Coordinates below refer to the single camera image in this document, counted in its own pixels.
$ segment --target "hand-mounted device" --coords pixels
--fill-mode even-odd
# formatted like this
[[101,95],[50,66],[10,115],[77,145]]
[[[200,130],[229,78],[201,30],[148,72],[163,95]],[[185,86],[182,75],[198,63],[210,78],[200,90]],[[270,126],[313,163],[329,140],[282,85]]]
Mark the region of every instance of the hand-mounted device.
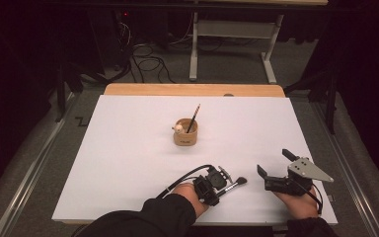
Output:
[[[198,176],[198,177],[189,177],[189,175],[201,170],[207,169],[208,174],[206,176]],[[180,177],[173,184],[168,186],[163,192],[161,192],[157,198],[164,197],[168,192],[170,192],[176,185],[179,183],[193,179],[192,183],[195,189],[196,194],[198,195],[198,199],[200,199],[203,203],[208,205],[216,205],[220,201],[220,197],[229,192],[230,190],[236,188],[239,185],[243,185],[247,183],[247,180],[243,177],[238,178],[236,182],[232,182],[232,179],[223,168],[218,167],[220,171],[216,170],[212,165],[203,165],[200,166],[184,176]],[[230,186],[225,188],[227,185],[227,181],[230,181]]]
[[282,149],[282,155],[293,162],[287,167],[288,176],[286,177],[278,178],[268,176],[267,172],[260,165],[257,166],[258,174],[265,180],[265,190],[292,196],[303,196],[307,194],[318,203],[318,212],[321,214],[323,206],[322,196],[321,200],[318,200],[309,192],[312,186],[314,186],[313,180],[333,182],[334,179],[310,162],[308,158],[295,156],[287,149]]

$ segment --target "table leg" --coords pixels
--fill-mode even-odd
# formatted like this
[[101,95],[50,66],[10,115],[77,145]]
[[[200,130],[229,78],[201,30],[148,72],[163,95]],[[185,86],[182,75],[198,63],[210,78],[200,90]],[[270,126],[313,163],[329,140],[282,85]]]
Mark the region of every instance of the table leg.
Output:
[[275,46],[276,38],[278,37],[279,29],[281,28],[283,17],[284,17],[283,15],[278,15],[278,17],[276,18],[275,26],[273,27],[272,35],[270,36],[270,39],[269,39],[268,50],[267,52],[263,52],[261,54],[265,73],[266,73],[266,78],[269,84],[276,84],[275,75],[273,74],[272,66],[270,65],[269,59],[270,59],[270,55],[272,54],[273,48]]
[[192,51],[190,54],[189,62],[189,80],[196,81],[196,71],[198,68],[198,52],[197,52],[197,39],[198,39],[198,13],[193,13],[192,24]]

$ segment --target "desk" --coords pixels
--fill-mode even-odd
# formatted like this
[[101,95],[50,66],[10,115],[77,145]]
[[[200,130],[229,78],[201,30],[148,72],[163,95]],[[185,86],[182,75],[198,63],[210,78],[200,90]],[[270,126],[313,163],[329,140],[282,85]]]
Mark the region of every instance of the desk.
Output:
[[[176,146],[171,126],[191,117],[198,103],[197,144]],[[217,132],[220,127],[226,132]],[[290,217],[284,204],[264,190],[256,173],[261,164],[270,175],[286,175],[290,162],[282,148],[312,160],[278,86],[111,84],[98,101],[52,219],[89,223],[113,210],[139,210],[183,174],[211,164],[248,183],[223,196],[197,225],[284,224]],[[323,217],[337,223],[321,182],[315,184],[324,197]]]
[[[279,5],[327,5],[327,0],[201,0],[199,2],[234,2],[248,4],[279,4]],[[269,40],[266,52],[261,53],[266,78],[269,84],[276,84],[275,75],[270,64],[270,56],[281,28],[283,15],[278,15],[273,23],[258,22],[234,22],[199,20],[198,13],[193,13],[192,24],[192,51],[189,63],[189,79],[196,81],[198,67],[197,42],[198,36],[206,37],[231,37],[246,39]]]

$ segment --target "black sleeve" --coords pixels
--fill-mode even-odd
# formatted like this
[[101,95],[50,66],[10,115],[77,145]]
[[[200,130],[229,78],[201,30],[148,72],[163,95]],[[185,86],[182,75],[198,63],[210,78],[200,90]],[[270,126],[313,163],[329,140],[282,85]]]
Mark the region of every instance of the black sleeve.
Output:
[[101,216],[79,237],[180,237],[195,223],[195,210],[180,195],[152,198],[141,211],[119,210]]
[[322,218],[288,220],[287,226],[288,232],[285,237],[338,237]]

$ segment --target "wooden table edge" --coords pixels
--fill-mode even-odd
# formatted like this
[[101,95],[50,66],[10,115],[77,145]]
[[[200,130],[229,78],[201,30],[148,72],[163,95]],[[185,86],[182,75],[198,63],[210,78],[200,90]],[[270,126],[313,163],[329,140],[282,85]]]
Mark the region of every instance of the wooden table edge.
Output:
[[111,83],[104,95],[281,97],[278,85]]

